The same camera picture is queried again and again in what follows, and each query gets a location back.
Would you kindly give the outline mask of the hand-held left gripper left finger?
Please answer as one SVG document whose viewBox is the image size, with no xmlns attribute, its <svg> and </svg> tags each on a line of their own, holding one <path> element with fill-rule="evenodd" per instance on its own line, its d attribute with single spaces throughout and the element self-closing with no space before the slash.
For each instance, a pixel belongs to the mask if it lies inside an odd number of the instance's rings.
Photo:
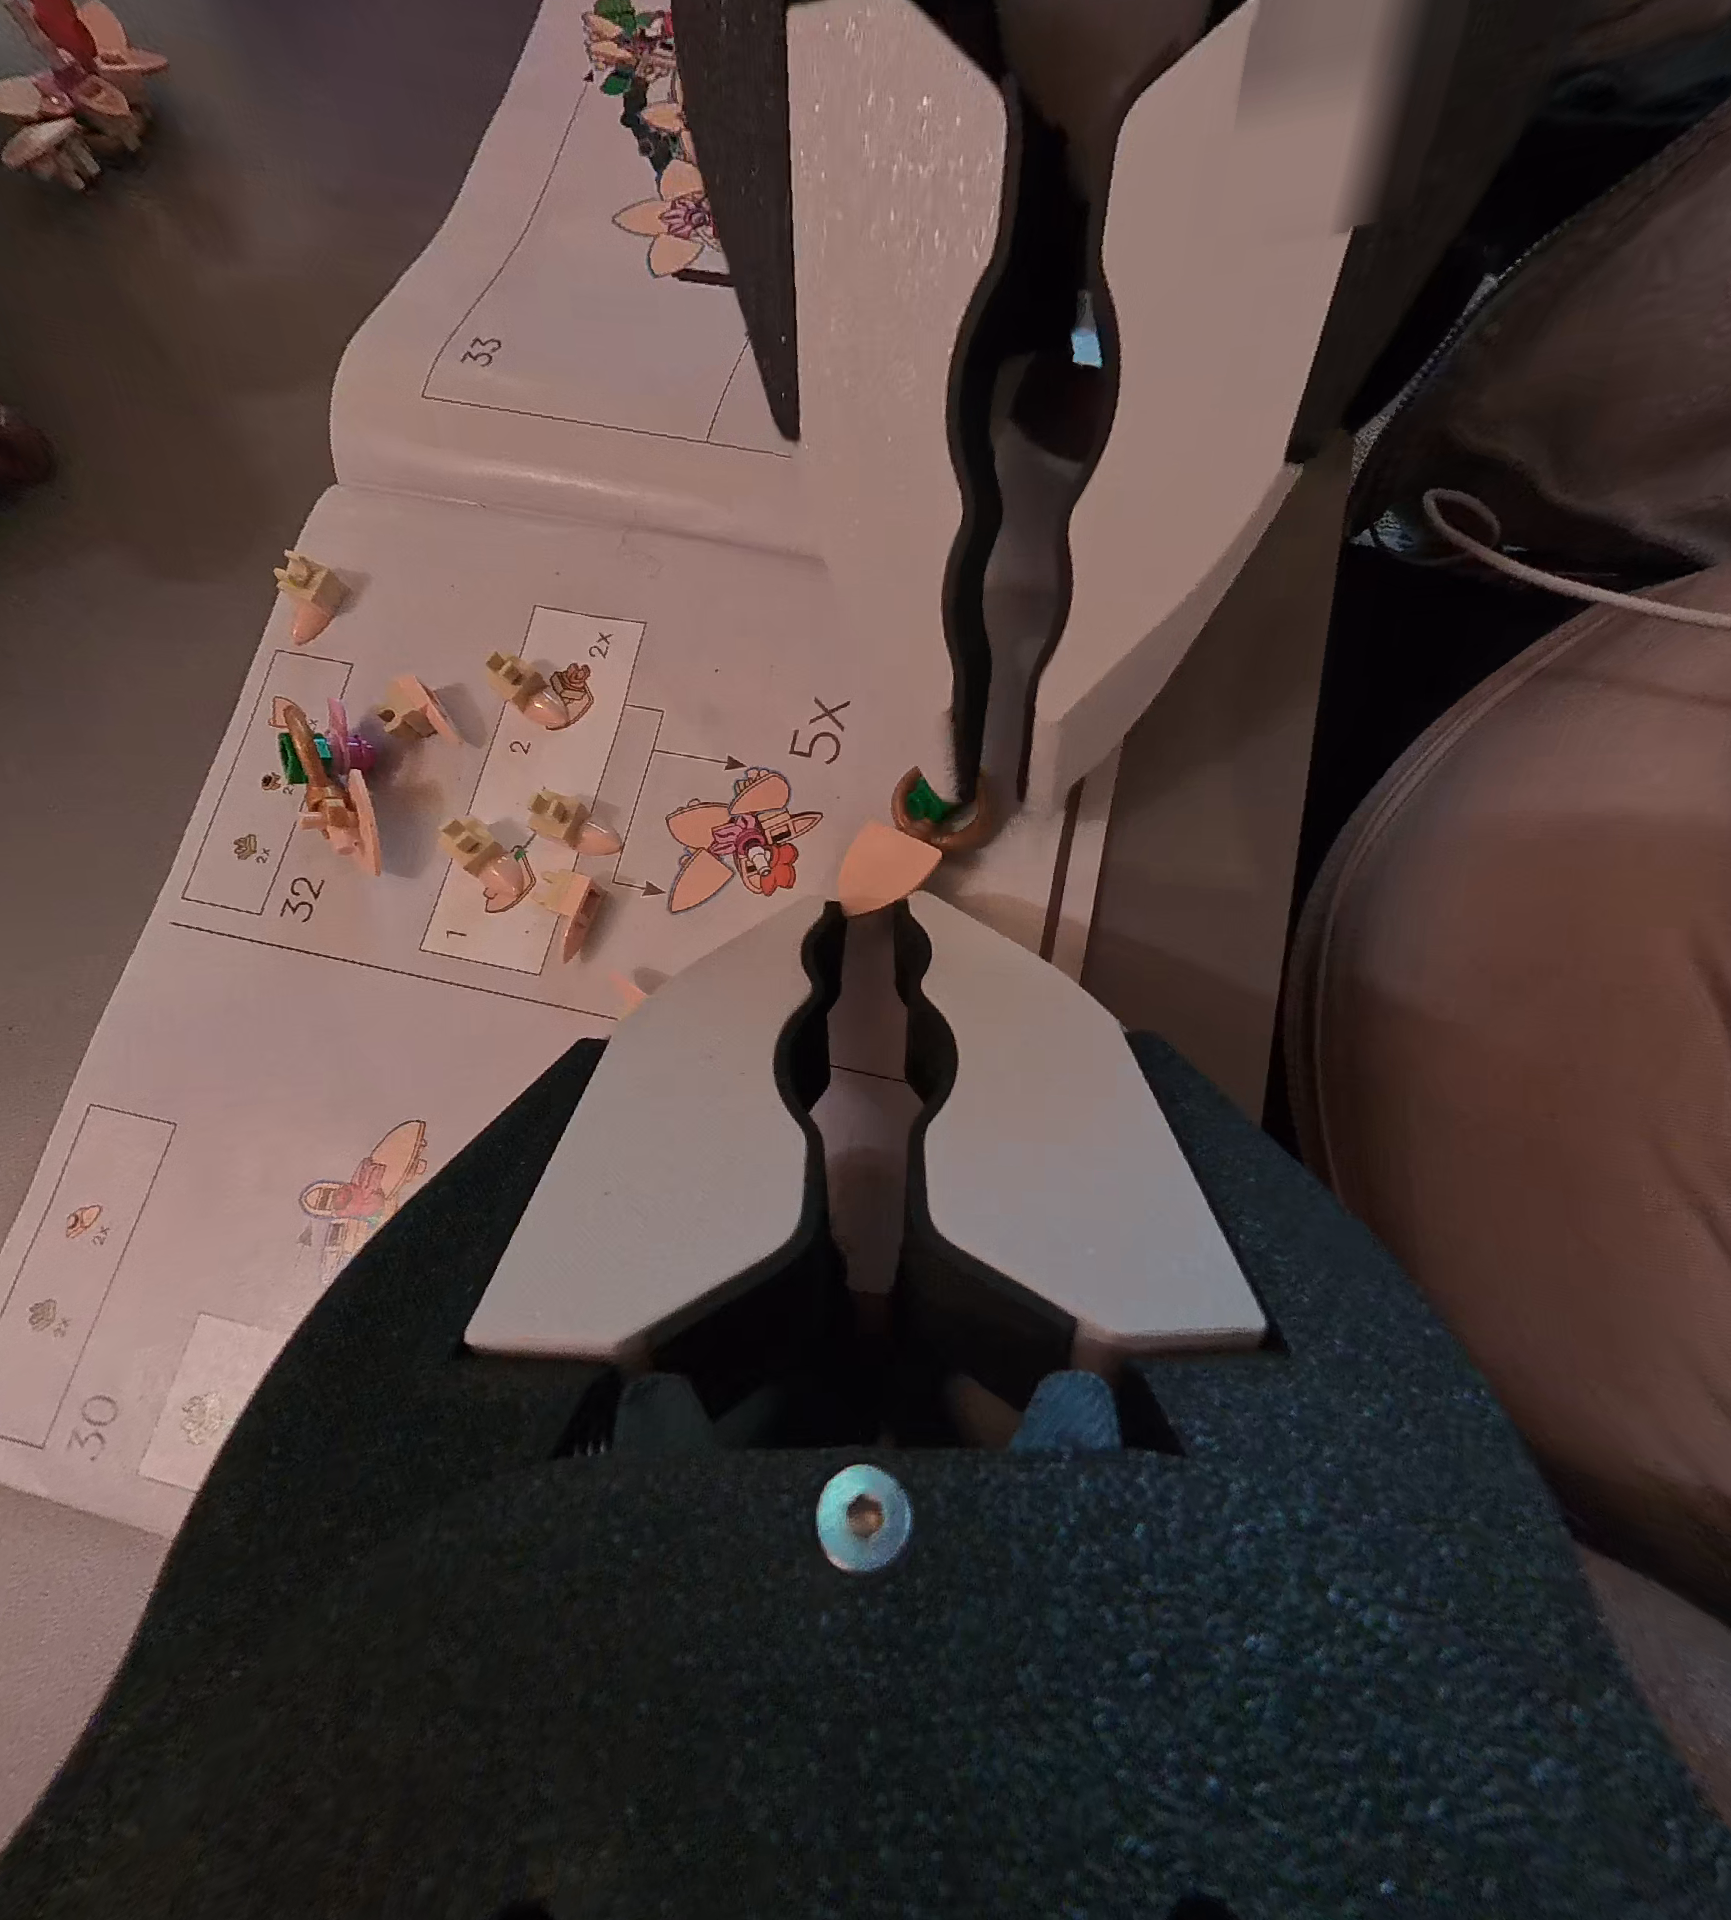
<svg viewBox="0 0 1731 1920">
<path fill-rule="evenodd" d="M 789 905 L 620 1021 L 466 1344 L 650 1346 L 825 1222 L 843 948 L 835 905 Z"/>
</svg>

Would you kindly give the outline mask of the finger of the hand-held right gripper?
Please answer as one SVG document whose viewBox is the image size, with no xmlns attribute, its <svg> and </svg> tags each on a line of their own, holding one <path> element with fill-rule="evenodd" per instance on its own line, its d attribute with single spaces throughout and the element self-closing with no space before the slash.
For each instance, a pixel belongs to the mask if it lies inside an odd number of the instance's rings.
<svg viewBox="0 0 1731 1920">
<path fill-rule="evenodd" d="M 1341 271 L 1341 54 L 1219 26 L 1117 124 L 1087 237 L 1111 418 L 1069 517 L 1027 792 L 1123 741 L 1281 505 Z"/>
<path fill-rule="evenodd" d="M 799 448 L 847 634 L 895 754 L 977 784 L 987 662 L 961 610 L 967 338 L 1007 240 L 1017 87 L 989 7 L 793 9 Z"/>
</svg>

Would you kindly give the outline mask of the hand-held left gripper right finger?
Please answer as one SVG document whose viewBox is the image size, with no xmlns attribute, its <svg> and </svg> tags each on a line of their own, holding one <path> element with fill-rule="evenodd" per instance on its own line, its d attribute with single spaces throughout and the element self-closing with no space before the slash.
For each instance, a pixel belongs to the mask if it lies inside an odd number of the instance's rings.
<svg viewBox="0 0 1731 1920">
<path fill-rule="evenodd" d="M 1081 1339 L 1261 1339 L 1245 1280 L 1127 1031 L 937 896 L 899 905 L 911 1237 Z"/>
</svg>

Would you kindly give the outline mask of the grey desk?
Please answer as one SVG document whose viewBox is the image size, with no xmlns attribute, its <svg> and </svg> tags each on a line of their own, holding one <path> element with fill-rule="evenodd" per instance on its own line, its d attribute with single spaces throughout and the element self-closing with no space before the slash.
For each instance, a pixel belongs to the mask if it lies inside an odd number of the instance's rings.
<svg viewBox="0 0 1731 1920">
<path fill-rule="evenodd" d="M 540 4 L 112 4 L 168 54 L 144 163 L 0 167 L 0 1249 L 332 482 L 340 355 L 438 230 Z M 26 69 L 0 4 L 0 75 Z M 1185 694 L 1125 750 L 1085 984 L 1201 1067 L 1257 1038 L 1251 908 L 1187 868 Z M 0 1486 L 0 1846 L 122 1656 L 162 1541 Z"/>
</svg>

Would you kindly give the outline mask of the instruction booklet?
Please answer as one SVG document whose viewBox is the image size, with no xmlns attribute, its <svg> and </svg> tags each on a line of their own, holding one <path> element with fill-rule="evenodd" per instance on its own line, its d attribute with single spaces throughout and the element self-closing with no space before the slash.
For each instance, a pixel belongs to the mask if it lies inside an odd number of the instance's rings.
<svg viewBox="0 0 1731 1920">
<path fill-rule="evenodd" d="M 905 777 L 847 634 L 799 441 L 761 391 L 671 17 L 544 4 L 460 197 L 332 388 L 302 529 L 352 601 L 270 614 L 154 915 L 0 1256 L 0 1485 L 172 1534 L 282 1343 L 536 1074 L 789 907 Z M 492 653 L 548 694 L 502 703 Z M 432 686 L 466 746 L 394 741 Z M 382 876 L 300 826 L 276 699 L 378 748 Z M 586 801 L 616 856 L 538 843 Z M 488 915 L 476 816 L 606 901 L 582 954 Z"/>
</svg>

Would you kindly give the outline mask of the black pants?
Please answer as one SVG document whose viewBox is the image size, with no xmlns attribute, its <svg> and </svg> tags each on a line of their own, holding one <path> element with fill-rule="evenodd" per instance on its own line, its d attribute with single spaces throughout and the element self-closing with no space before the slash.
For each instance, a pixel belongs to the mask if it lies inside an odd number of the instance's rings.
<svg viewBox="0 0 1731 1920">
<path fill-rule="evenodd" d="M 1287 1080 L 1293 950 L 1317 870 L 1333 844 L 1339 823 L 1351 811 L 1341 794 L 1353 758 L 1353 750 L 1347 746 L 1347 732 L 1351 730 L 1357 704 L 1355 571 L 1351 530 L 1345 529 L 1335 540 L 1327 578 L 1327 614 L 1317 657 L 1309 754 L 1301 789 L 1299 824 L 1293 838 L 1287 924 L 1277 992 L 1271 1008 L 1269 1052 L 1261 1094 L 1261 1126 L 1293 1161 L 1301 1159 Z"/>
</svg>

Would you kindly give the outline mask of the person's beige jacket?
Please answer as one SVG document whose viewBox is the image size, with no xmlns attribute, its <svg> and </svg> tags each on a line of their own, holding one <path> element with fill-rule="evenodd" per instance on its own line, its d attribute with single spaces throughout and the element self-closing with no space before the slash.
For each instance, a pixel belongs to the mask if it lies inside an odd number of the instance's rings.
<svg viewBox="0 0 1731 1920">
<path fill-rule="evenodd" d="M 1575 77 L 1731 54 L 1591 4 Z M 1477 1363 L 1575 1530 L 1731 1625 L 1731 92 L 1477 294 L 1363 433 L 1421 662 L 1565 619 L 1409 742 L 1293 950 L 1307 1165 Z"/>
</svg>

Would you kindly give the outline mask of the built pink brick flower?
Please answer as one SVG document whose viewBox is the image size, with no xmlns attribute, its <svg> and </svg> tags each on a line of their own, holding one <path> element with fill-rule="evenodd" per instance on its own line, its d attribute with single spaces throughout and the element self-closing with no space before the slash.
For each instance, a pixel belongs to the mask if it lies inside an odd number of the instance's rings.
<svg viewBox="0 0 1731 1920">
<path fill-rule="evenodd" d="M 22 128 L 80 121 L 130 124 L 144 116 L 150 84 L 170 61 L 138 46 L 102 2 L 4 2 L 38 56 L 28 75 L 0 78 L 0 118 Z"/>
<path fill-rule="evenodd" d="M 140 113 L 76 113 L 32 123 L 0 150 L 0 167 L 26 180 L 88 194 L 112 171 L 144 155 L 150 121 Z"/>
</svg>

